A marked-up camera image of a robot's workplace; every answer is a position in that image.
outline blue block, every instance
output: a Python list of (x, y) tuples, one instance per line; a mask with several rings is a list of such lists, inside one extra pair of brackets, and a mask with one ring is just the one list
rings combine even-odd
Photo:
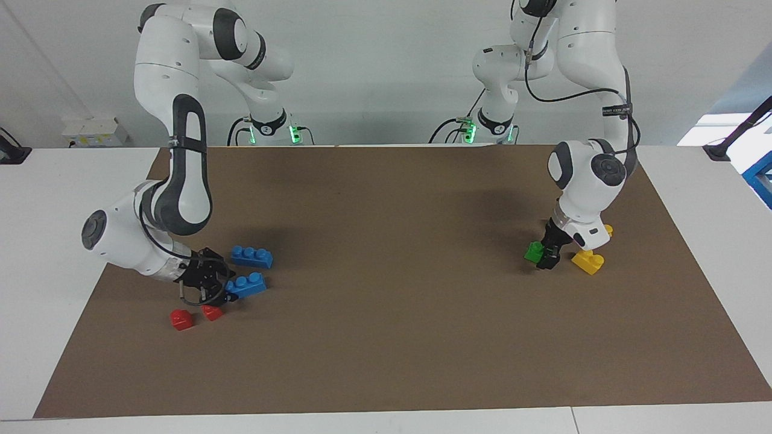
[(239, 276), (236, 280), (229, 280), (225, 285), (225, 292), (235, 294), (239, 298), (246, 298), (266, 290), (266, 281), (262, 274), (252, 273), (249, 277)]
[(231, 250), (231, 262), (240, 266), (253, 266), (255, 268), (271, 268), (273, 255), (265, 249), (253, 249), (234, 246)]
[(756, 192), (761, 200), (772, 209), (772, 181), (770, 181), (769, 172), (772, 171), (772, 152), (764, 155), (756, 164), (750, 166), (743, 173), (743, 178)]

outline red block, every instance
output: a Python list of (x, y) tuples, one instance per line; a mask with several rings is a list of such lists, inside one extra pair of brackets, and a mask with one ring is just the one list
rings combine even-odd
[(217, 318), (220, 318), (223, 314), (222, 309), (219, 307), (209, 306), (207, 304), (201, 306), (201, 312), (203, 312), (206, 319), (210, 321), (214, 321)]
[(193, 315), (187, 310), (173, 310), (169, 317), (171, 318), (171, 325), (177, 330), (183, 331), (186, 328), (193, 327)]

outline toy block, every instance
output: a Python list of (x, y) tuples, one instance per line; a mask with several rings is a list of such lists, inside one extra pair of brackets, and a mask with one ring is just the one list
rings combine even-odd
[(271, 268), (271, 265), (273, 265), (273, 255), (265, 249), (234, 246), (231, 250), (231, 262), (240, 266)]
[(524, 257), (532, 263), (539, 263), (542, 256), (544, 256), (544, 246), (541, 245), (541, 241), (534, 241), (528, 246)]
[(193, 315), (187, 310), (177, 309), (169, 314), (171, 325), (179, 331), (193, 327)]
[(206, 319), (210, 321), (214, 321), (223, 315), (222, 309), (216, 306), (209, 306), (207, 304), (201, 306), (201, 312), (203, 312)]
[(267, 289), (266, 281), (260, 273), (252, 273), (249, 277), (239, 276), (236, 280), (229, 280), (225, 285), (225, 291), (238, 298), (246, 298)]
[(605, 263), (605, 259), (603, 259), (603, 256), (601, 255), (594, 255), (592, 250), (581, 250), (579, 253), (574, 255), (574, 258), (571, 259), (571, 262), (577, 264), (579, 268), (583, 269), (587, 274), (592, 276), (601, 269)]

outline green led light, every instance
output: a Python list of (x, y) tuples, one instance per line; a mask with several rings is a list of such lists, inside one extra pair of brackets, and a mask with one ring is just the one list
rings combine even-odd
[(477, 132), (477, 125), (470, 123), (469, 126), (466, 128), (466, 133), (464, 134), (464, 141), (469, 144), (474, 143), (476, 132)]
[(289, 135), (292, 137), (293, 144), (298, 144), (303, 141), (303, 138), (300, 136), (300, 131), (293, 125), (289, 126)]

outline wall outlet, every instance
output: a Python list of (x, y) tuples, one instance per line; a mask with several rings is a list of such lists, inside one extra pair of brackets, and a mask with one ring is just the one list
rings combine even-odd
[(113, 118), (65, 120), (62, 137), (68, 147), (122, 147), (129, 135)]

